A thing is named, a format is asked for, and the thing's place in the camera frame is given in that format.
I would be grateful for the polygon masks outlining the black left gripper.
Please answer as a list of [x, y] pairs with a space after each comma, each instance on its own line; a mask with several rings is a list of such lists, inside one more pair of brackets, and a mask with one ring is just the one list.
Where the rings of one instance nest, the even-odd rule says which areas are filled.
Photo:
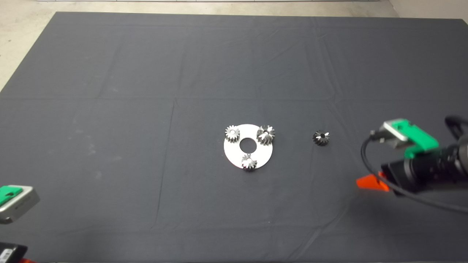
[[27, 251], [27, 246], [0, 242], [0, 263], [37, 263], [23, 258]]

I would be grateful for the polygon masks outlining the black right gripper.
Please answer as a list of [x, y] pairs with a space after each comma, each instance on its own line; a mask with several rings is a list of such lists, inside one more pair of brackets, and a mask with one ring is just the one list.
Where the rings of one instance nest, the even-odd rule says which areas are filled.
[[[438, 150], [381, 165], [386, 179], [410, 193], [429, 190], [448, 190], [452, 168], [450, 151]], [[390, 188], [376, 175], [366, 175], [356, 180], [359, 189], [389, 193]]]

